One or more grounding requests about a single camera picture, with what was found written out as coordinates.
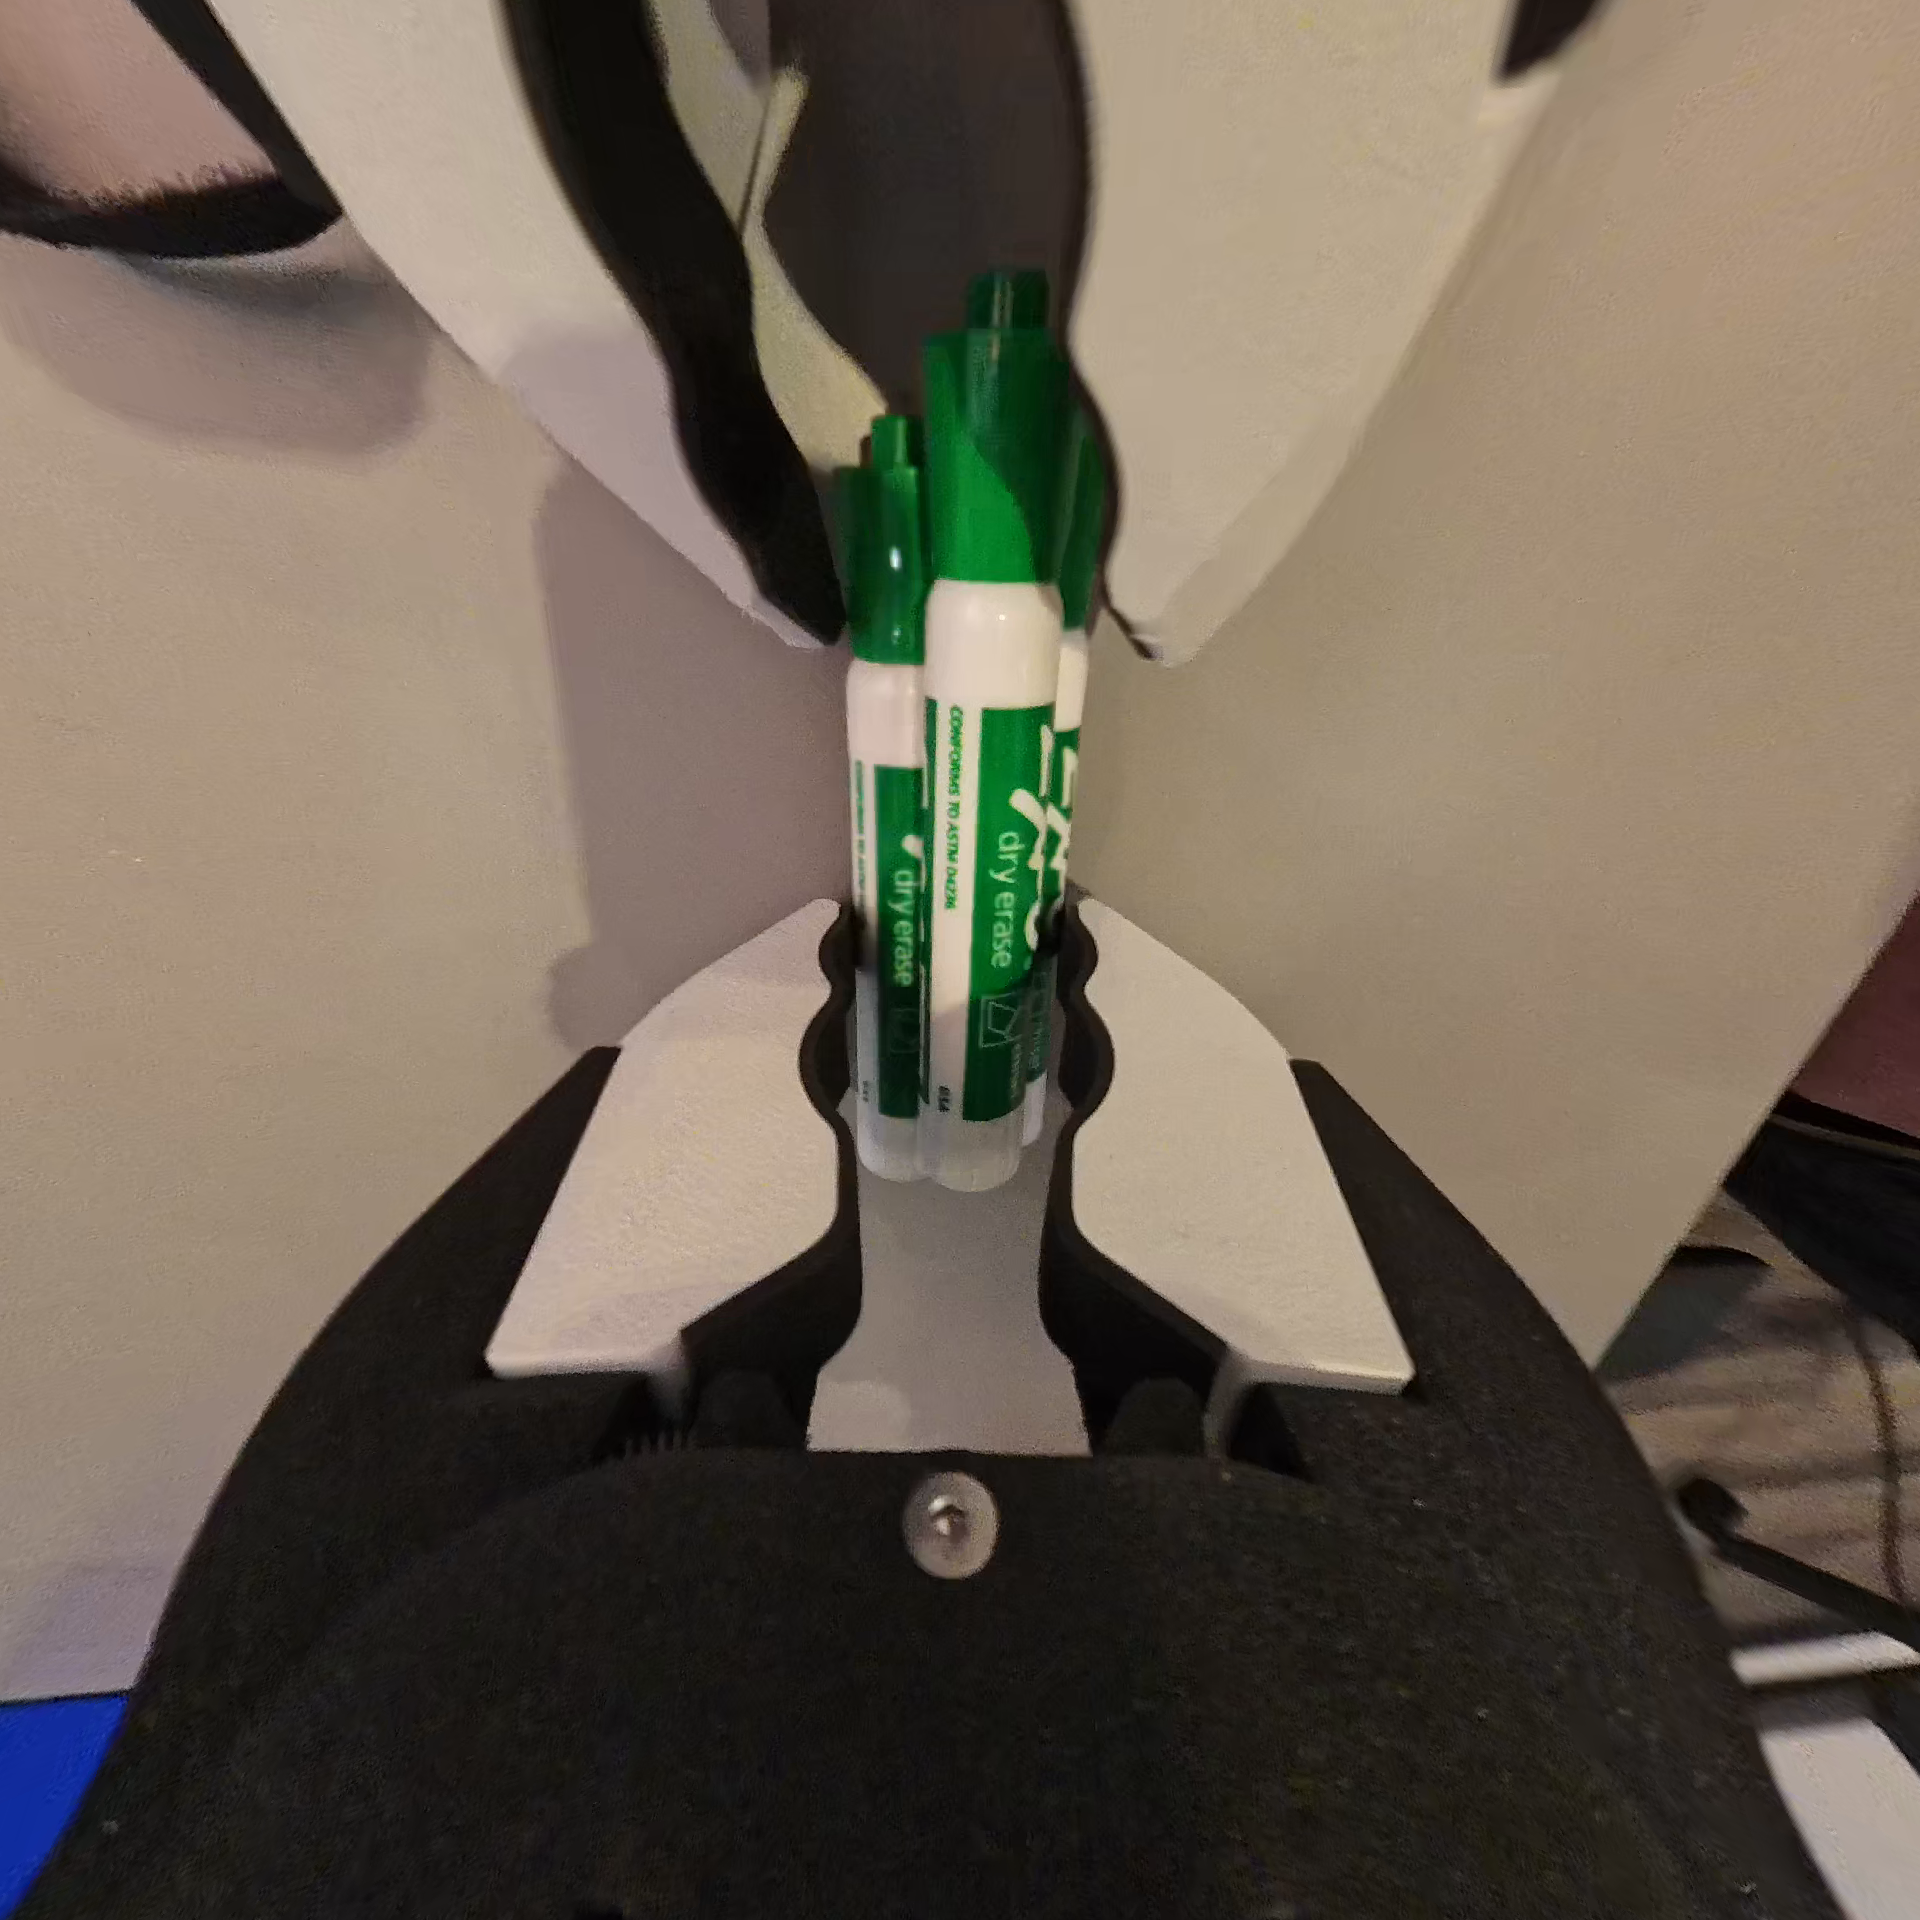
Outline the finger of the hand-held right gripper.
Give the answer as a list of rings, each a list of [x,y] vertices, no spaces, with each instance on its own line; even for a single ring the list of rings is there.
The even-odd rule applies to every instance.
[[[405,290],[735,609],[842,639],[750,211],[781,86],[714,2],[211,2]]]
[[[1108,447],[1101,593],[1189,662],[1345,469],[1551,106],[1551,2],[1072,2],[1070,349]]]

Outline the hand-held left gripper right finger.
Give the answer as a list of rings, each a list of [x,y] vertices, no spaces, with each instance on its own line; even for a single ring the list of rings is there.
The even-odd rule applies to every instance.
[[[1079,896],[1056,1031],[1038,1301],[1079,1386],[1414,1381],[1293,1059],[1235,994]]]

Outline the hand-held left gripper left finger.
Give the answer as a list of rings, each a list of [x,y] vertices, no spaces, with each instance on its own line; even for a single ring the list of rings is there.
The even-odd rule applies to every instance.
[[[485,1347],[502,1381],[690,1381],[724,1310],[859,1242],[849,910],[811,899],[665,994],[605,1093]]]

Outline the green dry-erase marker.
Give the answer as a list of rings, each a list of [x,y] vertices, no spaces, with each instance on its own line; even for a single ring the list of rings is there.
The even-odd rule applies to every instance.
[[[1018,1173],[1042,952],[1064,618],[1070,358],[1042,268],[969,281],[924,347],[929,585],[926,1063],[919,1143],[945,1190]]]
[[[901,1184],[924,1173],[929,572],[917,418],[876,418],[859,466],[833,469],[833,536],[852,649],[856,1148],[868,1173]]]
[[[1036,978],[1036,1003],[1029,1029],[1029,1080],[1042,1081],[1053,1053],[1053,968],[1059,949],[1056,920],[1064,899],[1075,770],[1083,752],[1083,714],[1088,684],[1088,633],[1098,584],[1098,544],[1107,533],[1108,470],[1084,413],[1072,423],[1070,441],[1070,513],[1059,546],[1059,596],[1064,639],[1059,653],[1059,688],[1053,711],[1053,782],[1042,866],[1042,952]]]

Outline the blue plastic bin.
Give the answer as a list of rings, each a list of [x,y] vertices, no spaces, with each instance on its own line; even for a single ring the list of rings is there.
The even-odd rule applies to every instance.
[[[74,1816],[119,1723],[125,1696],[3,1704],[3,1903],[34,1879]]]

